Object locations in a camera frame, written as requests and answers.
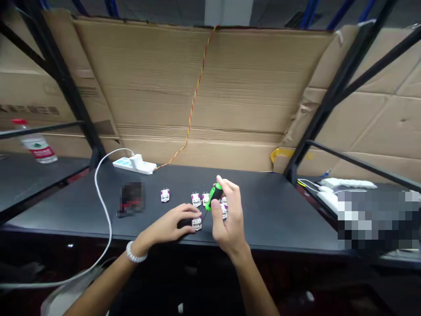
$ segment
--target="black table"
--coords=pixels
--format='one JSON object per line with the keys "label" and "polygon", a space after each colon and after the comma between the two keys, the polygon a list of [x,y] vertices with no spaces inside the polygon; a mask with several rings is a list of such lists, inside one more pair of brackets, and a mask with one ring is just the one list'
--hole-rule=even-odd
{"label": "black table", "polygon": [[31,154],[2,152],[0,160],[0,212],[75,175],[89,166],[89,159],[59,157],[40,164]]}
{"label": "black table", "polygon": [[[98,183],[112,220],[113,238],[135,238],[169,209],[190,203],[193,192],[209,192],[217,174],[240,186],[246,239],[252,249],[347,254],[338,249],[334,229],[282,175],[176,165],[165,166],[150,176],[116,169],[111,163],[101,166]],[[146,184],[145,212],[117,218],[122,185],[139,181]],[[171,191],[167,203],[160,199],[164,188]],[[204,214],[205,208],[200,206],[200,209]],[[216,245],[212,237],[211,214],[206,216],[202,227],[180,242]],[[13,218],[1,230],[108,237],[106,218],[94,185],[94,172]]]}

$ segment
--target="white bracelet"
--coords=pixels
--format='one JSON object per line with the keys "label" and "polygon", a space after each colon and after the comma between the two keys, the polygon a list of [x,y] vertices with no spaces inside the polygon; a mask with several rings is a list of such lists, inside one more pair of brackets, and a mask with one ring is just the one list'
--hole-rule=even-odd
{"label": "white bracelet", "polygon": [[132,254],[132,244],[133,244],[133,241],[129,241],[129,243],[126,246],[126,252],[127,252],[128,258],[131,261],[136,262],[136,263],[145,261],[145,259],[148,257],[148,254],[146,253],[146,255],[144,255],[143,257],[136,257],[134,254]]}

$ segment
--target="black metal frame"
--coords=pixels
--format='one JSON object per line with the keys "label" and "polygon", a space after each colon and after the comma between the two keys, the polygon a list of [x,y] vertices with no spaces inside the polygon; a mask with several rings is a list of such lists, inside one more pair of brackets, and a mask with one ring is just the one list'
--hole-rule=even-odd
{"label": "black metal frame", "polygon": [[79,125],[86,140],[92,148],[91,169],[95,168],[99,160],[106,154],[104,147],[89,117],[78,88],[70,75],[64,58],[54,41],[47,23],[45,22],[39,3],[36,0],[15,0],[15,5],[19,9],[28,30],[32,34],[44,58],[39,56],[27,43],[25,43],[25,41],[16,35],[3,22],[0,22],[0,33],[8,38],[23,53],[25,53],[54,80],[56,80],[77,121],[27,129],[24,131],[7,131],[0,134],[0,139]]}
{"label": "black metal frame", "polygon": [[403,178],[397,174],[387,172],[371,164],[343,154],[334,149],[328,148],[314,141],[319,132],[321,131],[324,123],[328,119],[329,115],[335,108],[335,106],[337,106],[351,93],[356,91],[359,87],[361,87],[368,80],[373,78],[381,70],[383,70],[390,63],[396,60],[400,55],[405,53],[419,40],[421,40],[421,27],[419,27],[415,29],[408,37],[402,40],[399,44],[397,44],[393,49],[391,49],[383,58],[381,58],[374,65],[372,65],[359,78],[357,78],[349,86],[347,86],[355,71],[357,70],[358,66],[362,62],[365,54],[370,49],[371,44],[374,42],[376,36],[382,29],[386,19],[390,15],[393,6],[396,4],[396,2],[397,0],[387,0],[378,16],[377,21],[373,25],[364,25],[361,27],[356,39],[354,40],[351,48],[346,54],[341,66],[339,67],[330,87],[328,88],[319,108],[314,114],[314,117],[312,118],[309,126],[307,127],[307,130],[305,131],[294,154],[288,162],[288,165],[284,171],[284,176],[291,184],[295,185],[297,183],[298,166],[304,159],[304,156],[310,149],[310,146],[315,146],[352,164],[355,164],[368,171],[385,177],[391,181],[399,183],[412,190],[421,192],[421,184],[417,182]]}

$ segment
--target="plastic bottle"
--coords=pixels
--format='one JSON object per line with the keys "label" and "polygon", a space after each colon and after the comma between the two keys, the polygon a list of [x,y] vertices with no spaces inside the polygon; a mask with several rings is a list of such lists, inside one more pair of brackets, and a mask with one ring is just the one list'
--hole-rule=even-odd
{"label": "plastic bottle", "polygon": [[[15,129],[29,129],[26,120],[13,119]],[[39,163],[50,163],[57,161],[57,156],[51,149],[44,136],[41,134],[29,134],[19,137],[22,145],[28,149]]]}

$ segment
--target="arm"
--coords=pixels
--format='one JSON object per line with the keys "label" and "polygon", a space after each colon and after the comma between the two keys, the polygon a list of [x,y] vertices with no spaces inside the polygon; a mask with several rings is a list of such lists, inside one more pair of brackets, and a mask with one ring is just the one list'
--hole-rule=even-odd
{"label": "arm", "polygon": [[244,236],[240,188],[220,176],[217,176],[216,180],[222,186],[227,197],[229,216],[224,223],[219,201],[211,201],[214,222],[212,234],[235,266],[246,314],[248,316],[279,315],[278,309],[254,263],[250,247]]}
{"label": "arm", "polygon": [[[182,219],[197,218],[202,213],[191,204],[181,204],[154,222],[132,244],[136,257],[144,256],[154,244],[175,241],[187,233],[195,233],[193,227],[177,229]],[[130,261],[124,252],[92,283],[81,297],[67,310],[65,316],[104,316],[138,263]]]}

